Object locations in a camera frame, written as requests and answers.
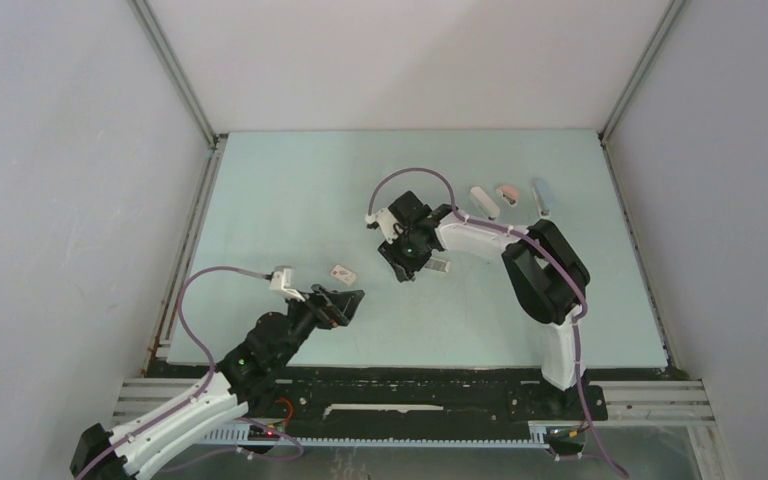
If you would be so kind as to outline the aluminium frame post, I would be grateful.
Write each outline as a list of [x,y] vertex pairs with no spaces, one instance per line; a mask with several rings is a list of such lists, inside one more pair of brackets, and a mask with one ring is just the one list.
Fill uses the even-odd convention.
[[641,55],[636,61],[631,75],[599,132],[600,143],[603,147],[606,147],[611,142],[628,108],[634,101],[647,75],[654,67],[661,50],[689,4],[689,0],[670,0],[668,2],[653,33],[650,35]]
[[209,148],[214,148],[219,134],[209,121],[195,89],[180,62],[154,8],[146,0],[128,0],[137,22],[155,51],[161,66],[169,77],[185,109],[195,122],[197,130]]

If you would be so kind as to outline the white staple box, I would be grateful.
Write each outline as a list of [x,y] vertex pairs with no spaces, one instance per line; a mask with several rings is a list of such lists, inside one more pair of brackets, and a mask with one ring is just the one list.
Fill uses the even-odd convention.
[[339,264],[332,268],[331,275],[348,287],[352,286],[357,280],[355,272]]

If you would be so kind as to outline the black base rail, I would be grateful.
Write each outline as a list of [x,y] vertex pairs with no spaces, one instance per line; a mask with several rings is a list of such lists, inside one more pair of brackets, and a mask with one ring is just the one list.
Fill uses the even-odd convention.
[[249,416],[288,419],[298,439],[525,441],[540,422],[605,421],[601,387],[559,392],[535,368],[287,367]]

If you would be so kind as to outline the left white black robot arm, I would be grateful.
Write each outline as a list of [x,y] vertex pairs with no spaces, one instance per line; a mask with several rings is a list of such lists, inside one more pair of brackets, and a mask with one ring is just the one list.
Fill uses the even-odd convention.
[[347,326],[365,296],[318,284],[267,312],[245,340],[190,388],[154,410],[110,430],[86,429],[69,470],[76,479],[150,479],[208,433],[235,419],[264,416],[276,403],[281,371],[317,329]]

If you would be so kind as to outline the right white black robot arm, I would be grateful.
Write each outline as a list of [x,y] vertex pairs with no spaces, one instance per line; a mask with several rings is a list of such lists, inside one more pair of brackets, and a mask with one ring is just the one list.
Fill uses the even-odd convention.
[[566,418],[580,407],[576,384],[585,368],[577,324],[588,311],[590,273],[553,222],[501,225],[448,204],[431,208],[408,191],[368,212],[365,223],[382,233],[378,251],[400,282],[414,280],[435,252],[500,261],[519,306],[543,331],[541,373],[548,383],[541,392],[543,408]]

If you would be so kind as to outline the left aluminium frame post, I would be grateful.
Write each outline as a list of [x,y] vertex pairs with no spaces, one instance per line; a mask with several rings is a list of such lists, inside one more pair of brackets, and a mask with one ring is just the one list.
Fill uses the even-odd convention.
[[209,121],[195,89],[180,62],[154,8],[146,0],[128,0],[137,22],[155,51],[161,66],[169,77],[185,109],[195,122],[197,130],[209,148],[214,148],[219,134]]

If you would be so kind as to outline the staple box tray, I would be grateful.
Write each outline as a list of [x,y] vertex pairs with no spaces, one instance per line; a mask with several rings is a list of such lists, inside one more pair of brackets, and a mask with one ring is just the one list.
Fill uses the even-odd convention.
[[432,257],[425,263],[424,269],[440,273],[448,273],[451,269],[451,262],[449,260]]

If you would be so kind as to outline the right aluminium frame post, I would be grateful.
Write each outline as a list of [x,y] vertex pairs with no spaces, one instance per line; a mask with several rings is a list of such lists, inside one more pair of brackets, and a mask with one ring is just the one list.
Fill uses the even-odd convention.
[[636,61],[631,75],[599,132],[600,143],[603,147],[606,147],[611,142],[628,108],[634,101],[647,75],[654,67],[661,50],[689,4],[689,0],[670,0],[668,2],[653,33],[650,35],[641,55]]

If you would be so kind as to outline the long white stapler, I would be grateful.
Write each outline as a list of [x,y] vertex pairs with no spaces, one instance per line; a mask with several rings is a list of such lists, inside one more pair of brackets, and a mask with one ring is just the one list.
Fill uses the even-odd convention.
[[501,213],[500,207],[483,188],[480,186],[471,187],[469,198],[484,218],[491,221],[499,218]]

